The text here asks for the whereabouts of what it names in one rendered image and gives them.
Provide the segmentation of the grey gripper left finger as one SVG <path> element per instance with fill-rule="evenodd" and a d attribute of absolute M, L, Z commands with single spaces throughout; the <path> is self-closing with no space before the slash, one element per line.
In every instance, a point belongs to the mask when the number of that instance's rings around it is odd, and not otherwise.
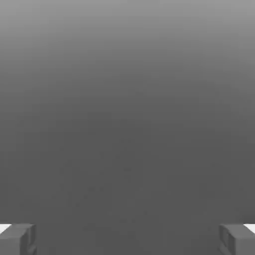
<path fill-rule="evenodd" d="M 0 255 L 37 255 L 36 224 L 9 224 L 0 231 Z"/>

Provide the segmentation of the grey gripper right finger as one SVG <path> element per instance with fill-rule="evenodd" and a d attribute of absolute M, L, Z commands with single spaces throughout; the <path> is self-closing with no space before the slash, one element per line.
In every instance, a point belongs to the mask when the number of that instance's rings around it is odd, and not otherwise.
<path fill-rule="evenodd" d="M 255 255 L 255 224 L 220 224 L 222 255 Z"/>

